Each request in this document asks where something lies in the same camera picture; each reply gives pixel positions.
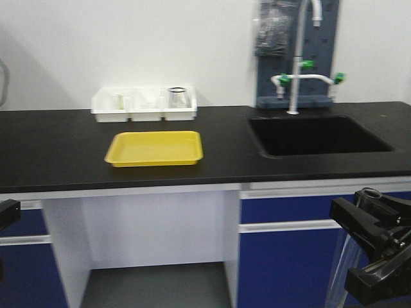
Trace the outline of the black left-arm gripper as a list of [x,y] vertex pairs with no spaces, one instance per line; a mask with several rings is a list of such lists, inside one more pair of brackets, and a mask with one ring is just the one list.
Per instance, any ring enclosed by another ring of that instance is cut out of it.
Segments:
[[21,218],[20,201],[9,199],[1,202],[0,229],[4,230]]

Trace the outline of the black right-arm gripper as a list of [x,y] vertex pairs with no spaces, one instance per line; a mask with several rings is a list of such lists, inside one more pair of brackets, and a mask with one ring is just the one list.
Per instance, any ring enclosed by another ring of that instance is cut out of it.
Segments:
[[354,204],[332,200],[329,216],[374,262],[348,270],[344,288],[350,295],[362,305],[410,295],[410,256],[392,258],[410,245],[410,200],[356,191]]

